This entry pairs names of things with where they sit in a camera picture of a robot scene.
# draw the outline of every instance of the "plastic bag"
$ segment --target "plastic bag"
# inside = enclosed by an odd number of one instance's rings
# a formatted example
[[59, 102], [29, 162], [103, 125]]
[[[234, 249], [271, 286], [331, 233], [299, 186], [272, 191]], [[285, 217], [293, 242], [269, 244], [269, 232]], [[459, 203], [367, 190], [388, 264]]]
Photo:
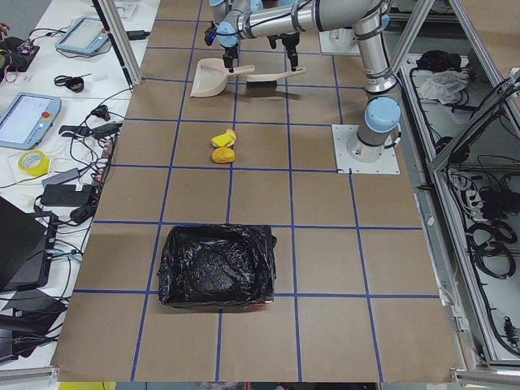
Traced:
[[438, 100], [440, 104], [461, 100], [460, 92], [468, 85], [469, 76], [461, 71], [442, 71], [428, 77], [418, 88], [421, 98]]
[[269, 226], [173, 227], [157, 273], [159, 300], [174, 307], [272, 301], [275, 244]]

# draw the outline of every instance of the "gray floor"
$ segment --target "gray floor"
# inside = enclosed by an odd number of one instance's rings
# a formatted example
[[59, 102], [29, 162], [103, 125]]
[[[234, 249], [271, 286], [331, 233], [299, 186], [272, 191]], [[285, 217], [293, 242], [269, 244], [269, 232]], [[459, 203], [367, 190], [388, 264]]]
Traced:
[[0, 0], [0, 20], [11, 27], [10, 36], [25, 39], [51, 0]]

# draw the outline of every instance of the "floor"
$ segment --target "floor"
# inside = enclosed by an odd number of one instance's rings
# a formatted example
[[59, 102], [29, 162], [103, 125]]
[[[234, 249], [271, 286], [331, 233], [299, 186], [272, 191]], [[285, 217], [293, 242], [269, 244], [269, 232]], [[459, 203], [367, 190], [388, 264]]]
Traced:
[[[359, 124], [359, 58], [322, 56], [274, 92], [232, 80], [189, 97], [197, 61], [220, 57], [206, 1], [162, 0], [54, 363], [60, 381], [443, 382], [457, 366], [413, 190], [400, 175], [336, 173], [331, 124]], [[240, 64], [283, 72], [243, 41]], [[210, 160], [234, 128], [236, 161]], [[176, 310], [157, 297], [161, 249], [182, 223], [269, 224], [274, 303]]]

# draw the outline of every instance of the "robotic arm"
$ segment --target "robotic arm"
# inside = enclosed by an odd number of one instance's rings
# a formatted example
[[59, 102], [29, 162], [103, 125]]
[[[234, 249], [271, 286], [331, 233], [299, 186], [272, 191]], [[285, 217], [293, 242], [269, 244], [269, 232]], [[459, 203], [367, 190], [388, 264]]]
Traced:
[[268, 37], [273, 48], [276, 39], [281, 39], [294, 71], [299, 33], [353, 28], [365, 68], [369, 103], [366, 123], [359, 127], [357, 140], [350, 142], [355, 149], [351, 154], [361, 161], [374, 161], [401, 116], [401, 97], [394, 89], [397, 78], [390, 67], [382, 35], [388, 25], [386, 12], [390, 1], [279, 0], [280, 6], [263, 9], [262, 0], [210, 0], [218, 27], [213, 24], [206, 31], [206, 43], [217, 38], [225, 49], [224, 66], [232, 72], [240, 39]]

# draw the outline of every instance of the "computer monitor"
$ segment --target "computer monitor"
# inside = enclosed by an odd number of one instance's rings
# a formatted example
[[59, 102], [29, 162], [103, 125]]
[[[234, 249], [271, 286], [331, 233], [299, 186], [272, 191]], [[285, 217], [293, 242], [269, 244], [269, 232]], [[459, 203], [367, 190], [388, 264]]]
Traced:
[[0, 216], [0, 292], [44, 286], [49, 278], [49, 250], [54, 247], [55, 229], [42, 225], [3, 197]]

